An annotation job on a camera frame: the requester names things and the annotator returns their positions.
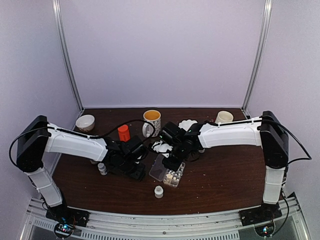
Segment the orange pill bottle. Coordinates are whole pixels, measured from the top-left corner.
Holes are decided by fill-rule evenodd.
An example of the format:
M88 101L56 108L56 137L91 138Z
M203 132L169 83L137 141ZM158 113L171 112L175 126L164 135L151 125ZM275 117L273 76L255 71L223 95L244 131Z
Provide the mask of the orange pill bottle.
M130 135L129 126L127 124L123 124L120 127L118 127L117 132L118 132L120 141L127 142L130 140L131 135Z

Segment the small white pill bottle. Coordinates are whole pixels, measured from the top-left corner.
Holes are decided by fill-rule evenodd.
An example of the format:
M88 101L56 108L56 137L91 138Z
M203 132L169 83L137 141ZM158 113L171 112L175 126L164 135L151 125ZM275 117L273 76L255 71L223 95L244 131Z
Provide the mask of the small white pill bottle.
M105 166L104 163L100 162L100 163L97 165L97 167L98 167L98 170L99 170L99 172L100 172L100 174L101 174L102 176L105 176L105 175L108 174L107 168L106 168L106 166Z

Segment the clear plastic pill organizer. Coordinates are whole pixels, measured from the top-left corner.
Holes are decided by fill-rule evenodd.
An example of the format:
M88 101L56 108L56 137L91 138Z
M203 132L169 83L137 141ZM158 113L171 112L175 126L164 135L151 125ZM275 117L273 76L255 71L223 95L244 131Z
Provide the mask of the clear plastic pill organizer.
M153 162L149 171L149 176L158 182L163 182L165 185L176 188L181 182L185 170L185 163L182 162L177 171L165 168L162 160L165 157L159 154Z

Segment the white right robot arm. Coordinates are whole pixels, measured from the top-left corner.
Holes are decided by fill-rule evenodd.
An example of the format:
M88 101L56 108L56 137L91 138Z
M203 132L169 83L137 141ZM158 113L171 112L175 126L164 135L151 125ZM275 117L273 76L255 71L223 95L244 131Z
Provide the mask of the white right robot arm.
M260 147L266 175L263 205L257 208L256 216L266 221L276 212L275 205L279 201L289 163L289 136L271 111L229 123L183 120L175 124L169 121L162 127L159 138L151 148L163 155L163 165L173 171L178 170L194 152L222 146Z

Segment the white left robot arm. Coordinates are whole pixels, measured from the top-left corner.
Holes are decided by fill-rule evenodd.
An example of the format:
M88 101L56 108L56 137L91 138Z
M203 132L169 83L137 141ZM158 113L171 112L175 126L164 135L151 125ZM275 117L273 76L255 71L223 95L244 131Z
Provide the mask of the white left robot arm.
M144 141L133 136L128 141L114 140L108 135L94 136L60 128L37 116L17 137L16 166L26 173L37 191L61 222L72 218L63 194L54 183L43 162L44 153L59 153L103 163L109 172L120 172L141 181L145 165L141 162L148 150Z

